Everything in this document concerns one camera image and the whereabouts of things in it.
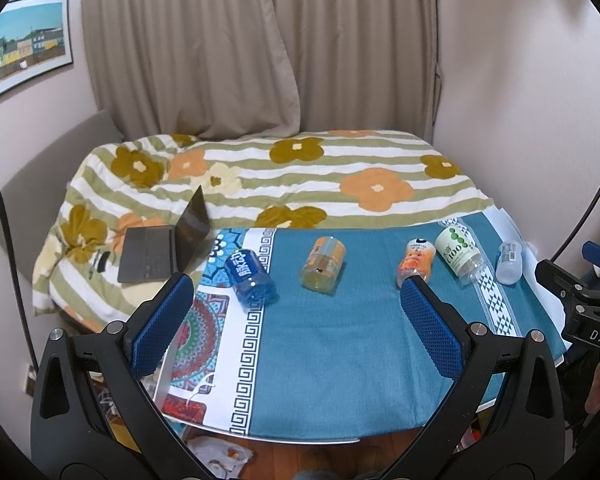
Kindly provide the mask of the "translucent white plastic cup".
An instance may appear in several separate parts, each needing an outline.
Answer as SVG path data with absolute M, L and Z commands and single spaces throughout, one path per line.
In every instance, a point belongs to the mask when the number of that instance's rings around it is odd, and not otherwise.
M 521 244 L 514 240 L 503 242 L 498 248 L 495 278 L 502 285 L 515 285 L 524 273 Z

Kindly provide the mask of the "white plastic bag on floor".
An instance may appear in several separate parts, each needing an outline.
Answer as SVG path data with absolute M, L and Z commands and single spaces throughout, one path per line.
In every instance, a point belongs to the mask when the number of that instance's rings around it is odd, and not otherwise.
M 238 478 L 253 458 L 250 448 L 215 437 L 190 438 L 186 445 L 218 479 Z

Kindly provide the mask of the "green label clear bottle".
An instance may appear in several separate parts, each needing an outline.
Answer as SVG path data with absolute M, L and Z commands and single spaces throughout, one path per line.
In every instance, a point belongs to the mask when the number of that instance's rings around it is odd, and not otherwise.
M 460 284 L 468 285 L 479 277 L 484 267 L 483 255 L 466 226 L 447 226 L 434 241 L 434 247 Z

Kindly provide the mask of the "dark grey open laptop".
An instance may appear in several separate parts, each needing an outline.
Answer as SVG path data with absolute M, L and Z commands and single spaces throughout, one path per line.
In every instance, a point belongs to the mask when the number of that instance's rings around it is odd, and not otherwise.
M 175 226 L 142 226 L 125 232 L 118 281 L 138 284 L 183 273 L 211 230 L 204 191 L 196 189 Z

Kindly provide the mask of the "orange juice plastic bottle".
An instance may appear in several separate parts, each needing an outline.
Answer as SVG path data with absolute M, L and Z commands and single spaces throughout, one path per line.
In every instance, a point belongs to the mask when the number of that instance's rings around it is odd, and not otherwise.
M 436 248 L 424 238 L 410 240 L 405 247 L 405 254 L 396 271 L 396 286 L 401 287 L 407 278 L 419 276 L 428 282 L 432 272 L 432 264 L 436 256 Z

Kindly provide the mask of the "blue plastic bottle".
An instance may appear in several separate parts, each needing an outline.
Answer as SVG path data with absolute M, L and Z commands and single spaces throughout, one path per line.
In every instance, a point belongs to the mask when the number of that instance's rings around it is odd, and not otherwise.
M 262 308 L 277 298 L 277 289 L 255 252 L 238 249 L 224 263 L 230 286 L 246 308 Z

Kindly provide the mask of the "blue patterned tablecloth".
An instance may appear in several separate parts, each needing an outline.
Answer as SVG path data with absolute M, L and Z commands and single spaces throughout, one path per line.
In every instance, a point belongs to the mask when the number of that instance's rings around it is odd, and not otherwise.
M 213 241 L 193 307 L 172 344 L 157 403 L 170 419 L 265 441 L 349 442 L 422 426 L 450 388 L 400 306 L 406 244 L 442 222 L 339 230 L 343 268 L 329 295 L 301 285 L 317 230 L 225 228 Z M 260 257 L 278 297 L 248 310 L 224 263 Z

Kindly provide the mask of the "yellow tea plastic bottle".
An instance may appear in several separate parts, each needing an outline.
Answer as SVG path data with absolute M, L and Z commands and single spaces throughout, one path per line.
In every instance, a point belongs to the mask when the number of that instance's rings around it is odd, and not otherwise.
M 300 272 L 301 285 L 312 292 L 331 294 L 336 288 L 346 253 L 346 246 L 338 238 L 318 238 Z

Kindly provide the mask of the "floral striped bed quilt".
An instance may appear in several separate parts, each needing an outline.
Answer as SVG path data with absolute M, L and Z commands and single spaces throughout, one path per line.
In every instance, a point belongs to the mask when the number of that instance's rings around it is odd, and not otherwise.
M 173 226 L 200 186 L 215 229 L 394 228 L 491 205 L 455 162 L 402 131 L 105 144 L 65 185 L 32 271 L 34 313 L 66 312 L 88 330 L 128 318 L 159 286 L 118 281 L 126 230 Z M 90 280 L 99 250 L 111 252 L 107 269 Z

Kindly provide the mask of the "beige curtain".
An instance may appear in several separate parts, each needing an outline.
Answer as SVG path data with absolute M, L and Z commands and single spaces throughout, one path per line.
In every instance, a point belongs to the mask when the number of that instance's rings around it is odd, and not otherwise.
M 97 105 L 131 139 L 432 137 L 437 0 L 82 0 Z

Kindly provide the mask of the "framed houses wall picture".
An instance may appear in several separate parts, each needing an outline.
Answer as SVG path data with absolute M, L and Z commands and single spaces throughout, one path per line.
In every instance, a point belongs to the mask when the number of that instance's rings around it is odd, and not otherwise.
M 0 96 L 73 63 L 69 0 L 10 0 L 0 13 Z

